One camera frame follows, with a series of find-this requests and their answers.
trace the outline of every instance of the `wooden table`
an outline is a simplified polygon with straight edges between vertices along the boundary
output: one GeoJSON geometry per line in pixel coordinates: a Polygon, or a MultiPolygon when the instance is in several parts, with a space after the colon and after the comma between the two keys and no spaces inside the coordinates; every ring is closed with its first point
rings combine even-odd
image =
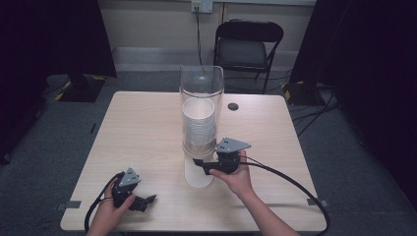
{"type": "MultiPolygon", "coordinates": [[[[132,167],[142,178],[134,193],[157,195],[145,212],[125,213],[117,231],[258,231],[252,216],[220,180],[203,189],[184,179],[180,94],[119,91],[108,107],[71,201],[61,221],[64,230],[84,230],[91,203],[114,174],[132,167]]],[[[284,99],[277,95],[225,94],[218,139],[252,145],[247,154],[316,191],[284,99]],[[227,104],[239,109],[231,111],[227,104]]],[[[298,231],[326,227],[316,206],[292,184],[257,167],[251,168],[258,195],[298,231]]]]}

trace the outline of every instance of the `gray carpet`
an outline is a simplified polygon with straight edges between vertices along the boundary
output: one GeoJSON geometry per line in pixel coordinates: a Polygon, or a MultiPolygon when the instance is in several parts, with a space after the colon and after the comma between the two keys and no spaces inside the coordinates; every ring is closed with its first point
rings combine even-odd
{"type": "MultiPolygon", "coordinates": [[[[285,76],[271,75],[274,79],[285,76]]],[[[118,79],[105,83],[95,103],[57,102],[54,97],[59,90],[46,94],[41,116],[11,153],[11,163],[0,166],[0,235],[84,235],[63,231],[63,211],[55,207],[70,199],[112,94],[118,90],[178,91],[178,77],[178,72],[119,72],[118,79]]],[[[65,80],[66,76],[50,77],[46,91],[60,88],[65,80]]],[[[282,94],[275,88],[283,80],[270,81],[268,93],[282,94]]],[[[259,93],[252,89],[260,89],[263,80],[228,79],[226,84],[226,92],[259,93]]],[[[323,97],[329,99],[329,95],[330,90],[324,89],[323,97]]],[[[321,109],[288,108],[293,118],[321,109]]],[[[313,118],[295,121],[297,133],[313,118]]],[[[330,204],[328,235],[417,235],[415,210],[361,146],[355,126],[339,108],[322,114],[299,139],[319,197],[330,204]]]]}

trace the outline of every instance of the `black curtain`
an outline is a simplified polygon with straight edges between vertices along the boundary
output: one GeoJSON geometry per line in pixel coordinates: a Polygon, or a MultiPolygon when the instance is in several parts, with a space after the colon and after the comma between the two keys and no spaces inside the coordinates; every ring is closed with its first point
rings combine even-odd
{"type": "Polygon", "coordinates": [[[417,1],[318,0],[290,82],[336,97],[417,208],[417,1]]]}
{"type": "Polygon", "coordinates": [[[97,1],[2,1],[0,145],[41,97],[46,79],[71,71],[116,78],[97,1]]]}

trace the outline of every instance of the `human hand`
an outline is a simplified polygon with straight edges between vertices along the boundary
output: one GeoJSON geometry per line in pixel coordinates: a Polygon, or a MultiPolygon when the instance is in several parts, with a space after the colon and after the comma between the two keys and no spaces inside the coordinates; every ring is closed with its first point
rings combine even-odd
{"type": "MultiPolygon", "coordinates": [[[[246,151],[239,150],[240,162],[246,162],[246,151]]],[[[249,166],[240,164],[235,172],[226,174],[222,171],[211,169],[209,171],[211,175],[224,181],[229,189],[241,199],[243,196],[254,193],[251,182],[251,174],[249,172],[249,166]]]]}
{"type": "Polygon", "coordinates": [[[114,207],[111,188],[116,181],[117,178],[105,190],[104,200],[98,206],[94,220],[87,233],[88,236],[104,236],[110,233],[119,224],[123,214],[135,201],[135,196],[131,195],[120,207],[114,207]]]}

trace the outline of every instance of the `black cable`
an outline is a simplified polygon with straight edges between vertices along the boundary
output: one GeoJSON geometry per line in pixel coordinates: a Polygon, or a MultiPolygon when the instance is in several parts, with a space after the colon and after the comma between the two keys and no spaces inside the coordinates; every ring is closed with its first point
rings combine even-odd
{"type": "Polygon", "coordinates": [[[326,211],[325,207],[322,205],[322,203],[320,203],[319,200],[317,200],[306,188],[304,188],[301,184],[299,184],[297,181],[293,180],[291,177],[285,175],[284,173],[275,170],[269,166],[263,165],[261,163],[259,163],[258,161],[254,160],[257,163],[250,163],[250,162],[240,162],[240,164],[244,164],[244,165],[253,165],[253,166],[257,166],[260,167],[264,170],[267,170],[269,172],[272,172],[273,174],[278,175],[279,177],[285,179],[286,181],[290,182],[291,184],[295,185],[297,188],[299,188],[301,191],[303,191],[311,200],[313,200],[315,202],[315,204],[319,207],[319,209],[322,211],[323,216],[325,217],[325,221],[326,221],[326,228],[325,230],[323,230],[322,232],[320,232],[319,234],[317,234],[317,236],[320,235],[324,235],[326,232],[328,232],[328,230],[330,229],[330,217],[328,216],[328,212],[326,211]]]}
{"type": "Polygon", "coordinates": [[[199,7],[195,7],[194,11],[196,12],[196,20],[197,20],[197,50],[199,53],[199,60],[200,60],[200,65],[203,66],[203,61],[202,61],[202,42],[200,41],[200,8],[199,7]]]}
{"type": "Polygon", "coordinates": [[[223,8],[221,9],[221,22],[224,23],[224,8],[226,7],[226,3],[223,2],[223,8]]]}
{"type": "MultiPolygon", "coordinates": [[[[278,78],[270,78],[270,79],[268,79],[269,81],[279,81],[279,80],[284,80],[284,79],[287,79],[288,78],[288,76],[284,76],[284,77],[278,77],[278,78]]],[[[234,79],[242,79],[242,80],[253,80],[254,78],[253,77],[227,77],[227,78],[224,78],[225,80],[234,80],[234,79]]],[[[264,81],[264,80],[266,80],[265,78],[258,78],[258,80],[261,80],[261,81],[264,81]]]]}
{"type": "Polygon", "coordinates": [[[304,127],[304,129],[303,130],[301,130],[300,131],[300,133],[298,133],[297,134],[297,137],[300,137],[306,130],[307,130],[307,128],[309,128],[310,127],[310,125],[311,124],[313,124],[313,122],[315,122],[315,120],[317,119],[317,118],[319,118],[319,116],[321,116],[322,114],[324,114],[325,112],[326,112],[326,110],[328,109],[328,106],[330,105],[330,102],[331,102],[331,100],[333,99],[333,97],[334,97],[334,90],[331,92],[331,96],[330,96],[330,98],[328,99],[328,102],[326,103],[326,105],[325,105],[325,108],[323,108],[314,118],[313,118],[313,120],[311,120],[310,122],[309,122],[309,124],[307,124],[307,126],[306,127],[304,127]]]}
{"type": "MultiPolygon", "coordinates": [[[[269,88],[269,89],[265,89],[265,91],[272,91],[272,90],[277,90],[281,87],[282,84],[274,87],[274,88],[269,88]]],[[[245,90],[245,91],[257,91],[257,90],[261,90],[260,88],[239,88],[239,87],[235,87],[233,85],[229,85],[224,83],[224,86],[226,89],[238,89],[238,90],[245,90]]]]}
{"type": "Polygon", "coordinates": [[[294,121],[299,120],[297,124],[294,124],[294,127],[296,127],[296,126],[298,126],[299,124],[301,124],[302,120],[303,120],[304,118],[306,118],[306,117],[313,116],[313,115],[320,116],[320,115],[325,114],[326,112],[331,111],[331,110],[333,110],[333,109],[335,109],[335,108],[337,108],[337,107],[338,107],[338,104],[335,104],[334,106],[332,106],[332,107],[330,107],[330,108],[327,108],[326,110],[320,110],[320,111],[317,111],[317,112],[315,112],[315,113],[311,113],[311,114],[308,114],[308,115],[305,115],[305,116],[298,117],[298,118],[296,118],[296,119],[294,119],[294,120],[293,120],[293,122],[294,122],[294,121]]]}
{"type": "Polygon", "coordinates": [[[92,203],[92,205],[89,207],[89,211],[86,214],[86,218],[84,220],[84,229],[86,231],[86,234],[89,232],[89,218],[91,217],[92,212],[94,211],[95,207],[97,207],[97,205],[106,199],[110,199],[110,198],[104,198],[101,199],[101,196],[104,194],[104,192],[106,191],[106,189],[108,188],[108,186],[111,184],[111,182],[113,182],[114,179],[119,178],[119,177],[123,177],[125,173],[124,172],[120,172],[116,175],[114,175],[110,181],[108,181],[108,183],[105,185],[104,189],[101,191],[101,193],[98,195],[98,197],[95,199],[94,203],[92,203]]]}
{"type": "MultiPolygon", "coordinates": [[[[310,114],[307,114],[307,115],[303,115],[303,116],[294,118],[294,119],[292,119],[292,121],[297,121],[297,120],[301,120],[301,119],[307,118],[309,116],[314,116],[314,115],[322,114],[324,112],[331,111],[331,110],[333,110],[333,109],[335,109],[337,107],[338,107],[338,103],[337,104],[334,104],[334,105],[332,105],[332,106],[330,106],[330,107],[328,107],[326,109],[320,109],[320,110],[315,111],[313,113],[310,113],[310,114]]],[[[306,108],[299,109],[299,110],[292,110],[292,111],[301,111],[301,110],[304,110],[304,109],[306,109],[306,108]]]]}
{"type": "Polygon", "coordinates": [[[300,108],[300,109],[294,109],[294,110],[290,110],[289,112],[297,112],[297,111],[303,111],[305,109],[309,108],[308,106],[300,108]]]}

